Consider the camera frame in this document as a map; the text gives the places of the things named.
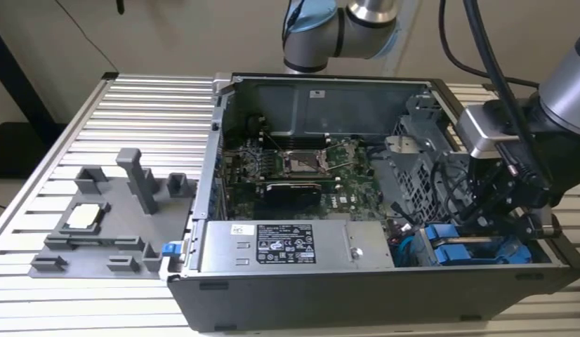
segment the blue latch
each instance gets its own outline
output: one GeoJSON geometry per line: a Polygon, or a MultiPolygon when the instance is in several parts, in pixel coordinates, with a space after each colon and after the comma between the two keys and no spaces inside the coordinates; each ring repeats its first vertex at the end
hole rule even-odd
{"type": "Polygon", "coordinates": [[[181,244],[163,244],[162,245],[162,256],[178,257],[181,256],[181,244]]]}

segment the circuit board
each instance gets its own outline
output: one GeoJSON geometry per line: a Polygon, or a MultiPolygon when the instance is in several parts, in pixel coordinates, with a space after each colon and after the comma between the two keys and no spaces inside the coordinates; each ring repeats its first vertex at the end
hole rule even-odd
{"type": "Polygon", "coordinates": [[[318,150],[263,150],[249,141],[226,151],[227,219],[385,220],[383,196],[359,144],[358,139],[338,137],[318,150]],[[270,197],[273,189],[282,194],[270,197]]]}

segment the white wall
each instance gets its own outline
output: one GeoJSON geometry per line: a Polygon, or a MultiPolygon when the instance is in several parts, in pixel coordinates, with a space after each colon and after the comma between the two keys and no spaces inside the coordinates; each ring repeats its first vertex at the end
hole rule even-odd
{"type": "MultiPolygon", "coordinates": [[[[123,73],[282,72],[285,0],[61,0],[123,73]]],[[[0,0],[0,33],[54,117],[77,112],[111,67],[53,0],[0,0]]],[[[333,60],[329,73],[378,75],[382,60],[333,60]]]]}
{"type": "MultiPolygon", "coordinates": [[[[541,82],[580,36],[580,0],[481,0],[486,33],[506,76],[541,82]]],[[[421,0],[397,76],[434,77],[451,83],[487,83],[455,68],[437,31],[438,0],[421,0]]],[[[461,1],[447,0],[446,36],[455,57],[483,69],[461,1]]],[[[521,87],[518,93],[526,93],[521,87]]]]}
{"type": "MultiPolygon", "coordinates": [[[[405,1],[418,1],[421,7],[394,75],[486,82],[454,68],[442,54],[435,28],[438,0],[405,1]]],[[[282,71],[285,0],[126,0],[122,16],[113,0],[61,3],[121,72],[211,75],[217,71],[282,71]]],[[[580,34],[580,0],[479,3],[505,73],[542,80],[580,34]]],[[[479,67],[461,1],[447,1],[446,24],[454,54],[479,67]]],[[[0,0],[0,33],[54,118],[67,121],[101,74],[111,71],[110,65],[53,0],[0,0]]],[[[327,73],[390,75],[383,70],[393,67],[383,62],[331,59],[327,73]]],[[[9,111],[0,118],[19,119],[11,102],[6,98],[0,101],[5,102],[0,113],[9,111]]]]}

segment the black cable sleeve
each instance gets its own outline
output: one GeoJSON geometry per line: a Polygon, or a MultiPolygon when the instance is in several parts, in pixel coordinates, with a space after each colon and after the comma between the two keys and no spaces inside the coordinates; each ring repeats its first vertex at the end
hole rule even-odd
{"type": "MultiPolygon", "coordinates": [[[[489,79],[489,75],[479,71],[478,69],[474,69],[473,67],[466,66],[459,60],[455,58],[454,54],[451,53],[451,50],[449,49],[447,44],[447,38],[446,38],[446,0],[441,0],[439,2],[439,21],[438,21],[438,30],[439,30],[439,41],[441,41],[441,48],[442,52],[445,53],[449,62],[459,69],[467,72],[469,74],[477,75],[479,77],[483,77],[485,79],[489,79]]],[[[531,88],[538,88],[539,84],[533,81],[527,81],[525,79],[517,79],[515,77],[506,77],[505,80],[510,82],[511,84],[517,84],[519,86],[529,86],[531,88]]]]}
{"type": "Polygon", "coordinates": [[[481,60],[483,61],[486,73],[490,76],[491,83],[495,86],[497,95],[503,103],[505,110],[509,113],[511,126],[518,135],[518,139],[525,146],[525,150],[529,154],[530,165],[537,172],[539,186],[542,188],[549,188],[551,185],[550,170],[541,158],[537,143],[527,128],[527,122],[522,114],[522,109],[518,106],[514,94],[511,93],[509,85],[505,81],[503,73],[495,60],[495,55],[493,54],[493,49],[485,32],[481,13],[478,11],[477,0],[463,0],[463,5],[466,10],[467,23],[470,25],[470,31],[473,33],[474,43],[477,44],[477,49],[481,55],[481,60]]]}

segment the slotted aluminum surface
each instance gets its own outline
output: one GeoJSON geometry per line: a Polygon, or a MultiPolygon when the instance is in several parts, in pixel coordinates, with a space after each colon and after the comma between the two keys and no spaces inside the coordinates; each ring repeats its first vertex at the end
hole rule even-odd
{"type": "MultiPolygon", "coordinates": [[[[186,327],[158,280],[30,279],[26,272],[77,190],[70,179],[81,165],[102,165],[106,175],[121,176],[114,154],[119,147],[138,147],[142,164],[157,176],[175,171],[197,178],[211,109],[210,81],[121,75],[99,84],[0,219],[0,332],[6,336],[198,335],[186,327]]],[[[478,85],[449,87],[462,105],[495,97],[478,85]]],[[[580,186],[566,193],[555,212],[580,250],[580,186]]],[[[490,322],[261,331],[259,335],[575,337],[580,280],[553,295],[523,299],[490,322]]]]}

